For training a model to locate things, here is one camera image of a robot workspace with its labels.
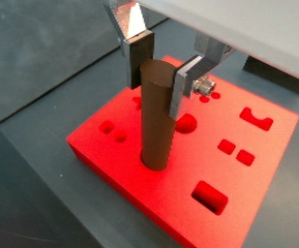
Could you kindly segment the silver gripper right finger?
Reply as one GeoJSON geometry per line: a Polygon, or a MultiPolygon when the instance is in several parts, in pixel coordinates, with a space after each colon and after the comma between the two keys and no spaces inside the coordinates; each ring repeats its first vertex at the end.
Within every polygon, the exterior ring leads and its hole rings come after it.
{"type": "Polygon", "coordinates": [[[209,96],[216,83],[208,78],[211,71],[232,55],[235,49],[197,32],[193,49],[199,52],[175,71],[172,98],[168,115],[177,120],[185,112],[191,98],[195,94],[209,96]]]}

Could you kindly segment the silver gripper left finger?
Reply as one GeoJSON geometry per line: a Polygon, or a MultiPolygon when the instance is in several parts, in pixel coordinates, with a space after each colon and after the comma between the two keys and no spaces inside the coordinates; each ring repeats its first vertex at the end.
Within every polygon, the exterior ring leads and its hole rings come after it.
{"type": "Polygon", "coordinates": [[[125,58],[127,86],[135,89],[141,85],[141,64],[152,59],[153,33],[147,29],[137,2],[105,0],[105,10],[125,58]]]}

